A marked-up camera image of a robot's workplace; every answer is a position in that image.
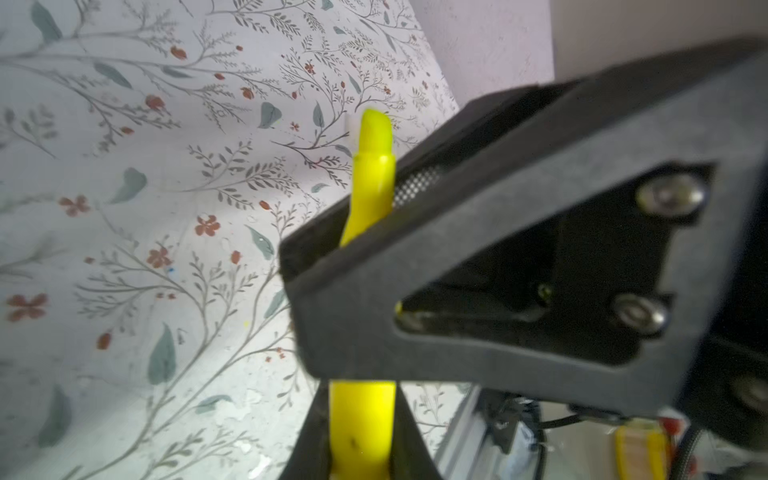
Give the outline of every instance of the yellow object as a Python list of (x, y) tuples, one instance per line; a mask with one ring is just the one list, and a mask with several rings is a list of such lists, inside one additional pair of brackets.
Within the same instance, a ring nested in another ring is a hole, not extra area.
[[(392, 124), (386, 115), (362, 115), (359, 153), (352, 166), (349, 218), (343, 247), (392, 210), (395, 156)], [(338, 480), (386, 480), (395, 419), (394, 382), (330, 383), (331, 477)]]
[(669, 442), (658, 425), (621, 426), (614, 433), (620, 480), (664, 480)]

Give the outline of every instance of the yellow highlighter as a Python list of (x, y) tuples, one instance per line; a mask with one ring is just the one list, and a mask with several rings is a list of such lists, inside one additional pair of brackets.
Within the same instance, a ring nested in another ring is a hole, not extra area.
[[(386, 115), (366, 110), (360, 127), (359, 153), (353, 160), (349, 218), (342, 247), (392, 210), (394, 189), (392, 124)], [(330, 383), (333, 480), (389, 478), (395, 391), (394, 382)]]

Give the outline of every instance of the screw head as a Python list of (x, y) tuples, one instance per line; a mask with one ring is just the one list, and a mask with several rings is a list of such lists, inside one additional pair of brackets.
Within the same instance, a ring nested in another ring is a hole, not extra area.
[(768, 382), (754, 376), (740, 376), (731, 382), (734, 395), (761, 415), (768, 415)]
[(637, 189), (635, 201), (646, 215), (678, 218), (690, 215), (707, 199), (707, 184), (691, 174), (652, 178)]
[(659, 333), (669, 320), (669, 311), (662, 302), (634, 293), (616, 295), (611, 311), (621, 323), (643, 336)]

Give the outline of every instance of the flower pattern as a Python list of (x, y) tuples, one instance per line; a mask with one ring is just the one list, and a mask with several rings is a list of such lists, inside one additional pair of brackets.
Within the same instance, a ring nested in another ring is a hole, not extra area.
[[(317, 388), (280, 242), (349, 192), (365, 109), (398, 157), (457, 110), (408, 0), (0, 17), (0, 476), (276, 478)], [(462, 396), (405, 390), (434, 451)]]

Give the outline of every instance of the highlighter tip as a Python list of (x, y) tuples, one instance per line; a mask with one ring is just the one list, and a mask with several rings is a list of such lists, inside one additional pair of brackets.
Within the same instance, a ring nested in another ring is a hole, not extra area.
[(361, 152), (392, 153), (392, 123), (389, 117), (376, 110), (366, 110), (360, 125)]

